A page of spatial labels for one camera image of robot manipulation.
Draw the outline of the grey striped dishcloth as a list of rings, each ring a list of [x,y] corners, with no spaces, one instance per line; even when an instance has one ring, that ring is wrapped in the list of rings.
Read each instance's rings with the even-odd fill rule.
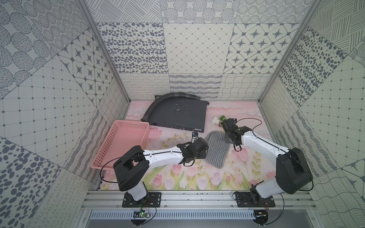
[[[211,166],[221,169],[230,149],[230,144],[225,140],[225,133],[212,131],[206,136],[205,141],[209,148],[204,160]]]

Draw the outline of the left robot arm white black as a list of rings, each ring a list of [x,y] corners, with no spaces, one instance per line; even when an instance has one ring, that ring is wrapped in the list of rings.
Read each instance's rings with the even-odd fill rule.
[[[148,191],[142,179],[148,170],[205,159],[208,148],[208,143],[201,137],[193,142],[180,143],[163,150],[143,150],[139,145],[134,146],[113,164],[119,190],[127,192],[134,201],[145,203],[148,200]]]

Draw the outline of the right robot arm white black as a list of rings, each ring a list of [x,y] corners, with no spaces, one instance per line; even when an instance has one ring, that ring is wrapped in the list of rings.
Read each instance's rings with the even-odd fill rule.
[[[310,171],[304,153],[294,147],[292,149],[280,146],[259,136],[247,126],[237,126],[237,119],[220,118],[221,126],[233,144],[236,152],[242,152],[243,146],[250,147],[266,157],[275,165],[275,177],[259,182],[250,188],[250,199],[253,203],[270,198],[273,195],[303,192],[307,184],[313,184],[313,174]]]

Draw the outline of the green white toy spray gun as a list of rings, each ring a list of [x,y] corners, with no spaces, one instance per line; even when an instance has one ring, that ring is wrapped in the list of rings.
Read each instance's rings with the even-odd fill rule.
[[[215,116],[212,120],[211,120],[211,124],[212,125],[218,125],[219,127],[222,127],[222,123],[226,120],[225,116]]]

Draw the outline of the pink plastic basket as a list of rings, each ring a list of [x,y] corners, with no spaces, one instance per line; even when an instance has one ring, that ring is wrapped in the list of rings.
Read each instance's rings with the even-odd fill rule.
[[[115,120],[90,167],[113,171],[111,160],[123,156],[136,145],[144,149],[149,132],[149,123],[147,122]]]

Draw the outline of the right small circuit board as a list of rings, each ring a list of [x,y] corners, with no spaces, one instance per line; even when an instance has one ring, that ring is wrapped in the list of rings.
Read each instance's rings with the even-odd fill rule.
[[[268,212],[267,211],[254,211],[255,222],[257,223],[266,223],[268,221]]]

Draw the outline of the small circuit board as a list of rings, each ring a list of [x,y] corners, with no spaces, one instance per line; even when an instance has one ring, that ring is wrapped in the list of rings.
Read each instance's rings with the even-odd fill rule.
[[[257,223],[266,223],[268,221],[268,212],[267,211],[254,211],[255,222]]]
[[[145,211],[145,210],[139,210],[139,211],[134,211],[134,215],[133,217],[136,218],[144,218],[144,219],[148,219],[150,218],[150,213]]]

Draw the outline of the left small circuit board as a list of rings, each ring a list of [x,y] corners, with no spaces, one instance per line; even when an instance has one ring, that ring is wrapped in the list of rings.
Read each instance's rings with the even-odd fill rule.
[[[133,217],[136,218],[144,218],[144,219],[148,219],[150,218],[150,213],[145,211],[145,210],[139,210],[139,211],[134,211],[134,215]]]

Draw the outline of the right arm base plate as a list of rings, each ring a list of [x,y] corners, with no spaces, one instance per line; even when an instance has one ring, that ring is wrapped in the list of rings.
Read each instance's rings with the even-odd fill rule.
[[[234,192],[233,198],[235,199],[239,208],[274,208],[276,207],[275,201],[272,196],[269,198],[261,198],[251,192]]]

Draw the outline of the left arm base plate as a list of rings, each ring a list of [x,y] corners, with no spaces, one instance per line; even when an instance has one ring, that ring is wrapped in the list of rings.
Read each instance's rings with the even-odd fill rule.
[[[132,195],[128,192],[124,194],[123,208],[141,208],[141,207],[156,207],[159,208],[161,205],[161,192],[148,192],[145,197],[136,201]]]

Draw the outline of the aluminium frame rail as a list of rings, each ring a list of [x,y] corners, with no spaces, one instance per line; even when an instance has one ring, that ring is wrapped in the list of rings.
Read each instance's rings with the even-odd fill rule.
[[[89,191],[82,203],[83,210],[122,209],[124,192]],[[274,209],[285,207],[286,210],[316,209],[308,192],[293,195],[283,193],[272,197],[276,204]],[[160,209],[235,209],[237,203],[232,191],[162,191]]]

